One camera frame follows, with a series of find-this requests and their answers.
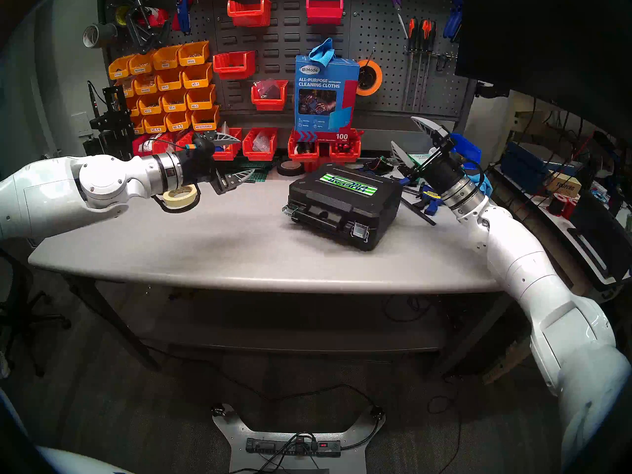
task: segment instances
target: green sticker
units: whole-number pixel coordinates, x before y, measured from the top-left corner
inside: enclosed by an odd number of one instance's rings
[[[365,185],[364,183],[359,183],[349,178],[343,178],[342,176],[330,175],[329,173],[325,173],[320,180],[365,195],[373,195],[377,191],[377,188],[374,186]]]

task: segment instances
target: black plastic case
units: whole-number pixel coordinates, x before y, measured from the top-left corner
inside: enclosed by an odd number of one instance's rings
[[[369,251],[397,215],[401,185],[333,163],[289,186],[283,212]]]

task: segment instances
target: cardboard box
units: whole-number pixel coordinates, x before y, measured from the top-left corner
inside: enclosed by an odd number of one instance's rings
[[[349,132],[359,73],[360,65],[351,59],[334,58],[324,67],[296,57],[294,129],[301,139],[309,132]]]
[[[567,195],[572,198],[580,194],[580,189],[581,183],[577,180],[577,178],[573,178],[569,175],[562,175],[561,173],[557,173],[555,178],[553,178],[547,185],[548,191]]]

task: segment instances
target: screwdriver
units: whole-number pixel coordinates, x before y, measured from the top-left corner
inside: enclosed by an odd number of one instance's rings
[[[422,29],[417,34],[417,41],[419,43],[418,49],[422,54],[427,54],[426,70],[423,72],[422,93],[419,98],[419,108],[422,107],[423,97],[426,94],[426,83],[428,82],[428,70],[430,70],[430,53],[434,48],[435,37],[437,36],[437,22],[434,20],[424,20],[422,23]],[[417,68],[417,81],[415,83],[415,97],[417,94],[417,86],[419,85],[419,72],[422,69],[422,56],[419,57],[419,67]]]
[[[406,50],[408,51],[408,73],[406,74],[406,83],[404,84],[404,99],[401,106],[402,110],[406,109],[406,101],[408,100],[408,84],[410,83],[410,76],[413,69],[413,56],[415,55],[415,47],[417,42],[417,19],[411,18],[408,22],[408,45]]]

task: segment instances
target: office chair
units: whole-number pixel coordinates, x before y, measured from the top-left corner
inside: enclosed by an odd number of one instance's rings
[[[52,302],[51,296],[39,291],[35,297],[29,300],[28,294],[33,286],[33,273],[2,249],[0,249],[0,258],[5,259],[11,265],[13,273],[9,295],[5,302],[0,302],[0,310],[2,311],[0,314],[0,325],[11,327],[11,334],[9,335],[4,355],[9,363],[9,368],[13,369],[15,364],[9,359],[9,353],[11,352],[13,341],[18,334],[21,335],[27,353],[33,361],[35,375],[42,377],[44,369],[38,365],[33,355],[34,331],[32,325],[45,321],[60,321],[63,329],[69,329],[71,322],[61,314],[33,314],[32,311],[36,302],[43,298],[46,304],[50,304]]]

